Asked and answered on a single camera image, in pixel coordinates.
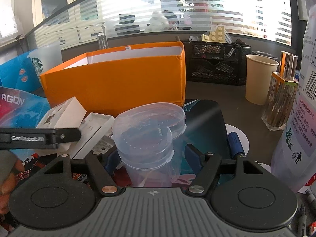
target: open orange box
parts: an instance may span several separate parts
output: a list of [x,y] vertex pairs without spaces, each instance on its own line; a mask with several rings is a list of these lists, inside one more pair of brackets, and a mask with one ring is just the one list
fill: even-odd
[[182,42],[159,42],[84,53],[40,75],[51,107],[76,97],[85,110],[117,116],[154,102],[183,106]]

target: perfume bottle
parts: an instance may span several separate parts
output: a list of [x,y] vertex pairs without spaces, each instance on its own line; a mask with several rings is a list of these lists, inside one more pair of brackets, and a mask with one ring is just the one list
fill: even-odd
[[294,78],[297,56],[281,52],[278,72],[273,72],[262,120],[270,131],[283,130],[290,116],[298,81]]

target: green logo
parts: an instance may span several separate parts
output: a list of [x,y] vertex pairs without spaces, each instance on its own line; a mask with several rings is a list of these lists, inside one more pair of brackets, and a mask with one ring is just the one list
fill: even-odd
[[41,60],[38,58],[32,58],[32,64],[35,68],[36,74],[40,75],[43,71],[43,63],[41,62]]

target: finger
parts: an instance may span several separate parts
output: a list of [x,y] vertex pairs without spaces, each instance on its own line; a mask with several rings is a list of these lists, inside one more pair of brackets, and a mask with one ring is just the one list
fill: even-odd
[[9,213],[9,207],[6,206],[5,208],[0,209],[0,214],[5,215]]
[[13,191],[14,187],[16,185],[16,179],[15,175],[13,173],[10,173],[9,177],[4,181],[4,183],[1,186],[1,194],[7,194]]
[[17,160],[17,162],[15,163],[15,168],[20,171],[20,172],[23,172],[24,171],[24,166],[22,164],[22,161],[20,160]]
[[8,206],[9,198],[10,198],[9,194],[5,194],[5,195],[0,196],[0,210],[6,208]]

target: silver screw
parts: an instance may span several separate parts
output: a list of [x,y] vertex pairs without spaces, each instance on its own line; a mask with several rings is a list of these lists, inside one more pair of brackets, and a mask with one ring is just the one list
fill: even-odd
[[189,187],[189,191],[192,193],[202,193],[204,188],[200,185],[193,185]]
[[117,187],[112,186],[112,185],[107,185],[102,188],[102,191],[104,193],[115,193],[117,192],[117,190],[118,190]]

